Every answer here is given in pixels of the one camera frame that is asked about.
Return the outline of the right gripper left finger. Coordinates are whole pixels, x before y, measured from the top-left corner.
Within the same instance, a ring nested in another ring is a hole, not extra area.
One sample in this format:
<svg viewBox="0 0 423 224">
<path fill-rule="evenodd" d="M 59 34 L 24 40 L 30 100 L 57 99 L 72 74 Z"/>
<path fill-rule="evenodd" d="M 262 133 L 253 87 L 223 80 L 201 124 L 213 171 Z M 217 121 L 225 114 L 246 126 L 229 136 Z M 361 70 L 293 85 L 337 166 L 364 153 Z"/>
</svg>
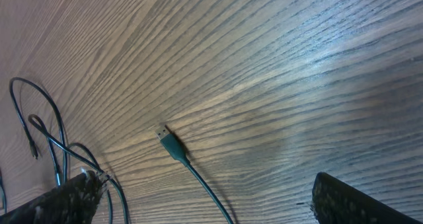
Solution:
<svg viewBox="0 0 423 224">
<path fill-rule="evenodd" d="M 83 172 L 1 216 L 1 224 L 91 223 L 104 194 L 104 178 Z"/>
</svg>

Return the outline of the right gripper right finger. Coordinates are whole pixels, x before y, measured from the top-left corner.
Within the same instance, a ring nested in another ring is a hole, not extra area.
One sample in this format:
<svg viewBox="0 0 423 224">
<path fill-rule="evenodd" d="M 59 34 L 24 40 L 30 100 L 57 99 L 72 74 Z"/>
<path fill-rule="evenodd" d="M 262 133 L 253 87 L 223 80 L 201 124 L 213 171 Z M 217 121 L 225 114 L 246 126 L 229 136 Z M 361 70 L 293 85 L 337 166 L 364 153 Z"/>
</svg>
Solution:
<svg viewBox="0 0 423 224">
<path fill-rule="evenodd" d="M 315 177 L 311 210 L 320 224 L 422 224 L 325 172 Z"/>
</svg>

